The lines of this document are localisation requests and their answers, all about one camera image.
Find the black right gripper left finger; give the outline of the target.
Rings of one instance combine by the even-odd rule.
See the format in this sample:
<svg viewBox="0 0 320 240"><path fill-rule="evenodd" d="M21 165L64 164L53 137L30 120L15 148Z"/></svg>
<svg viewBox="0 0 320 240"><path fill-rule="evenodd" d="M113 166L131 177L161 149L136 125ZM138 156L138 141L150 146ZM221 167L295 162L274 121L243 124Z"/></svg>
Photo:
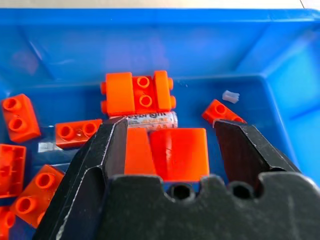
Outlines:
<svg viewBox="0 0 320 240"><path fill-rule="evenodd" d="M109 178L125 171L128 121L104 121L73 157L34 240L91 240L99 224Z"/></svg>

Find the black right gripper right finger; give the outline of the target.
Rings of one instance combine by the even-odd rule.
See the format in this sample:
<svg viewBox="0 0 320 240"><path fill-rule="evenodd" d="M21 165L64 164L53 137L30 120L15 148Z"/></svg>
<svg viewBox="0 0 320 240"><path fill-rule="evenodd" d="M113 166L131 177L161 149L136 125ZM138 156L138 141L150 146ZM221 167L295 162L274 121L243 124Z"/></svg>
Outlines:
<svg viewBox="0 0 320 240"><path fill-rule="evenodd" d="M213 128L229 182L256 187L261 173L301 172L254 125L219 119Z"/></svg>

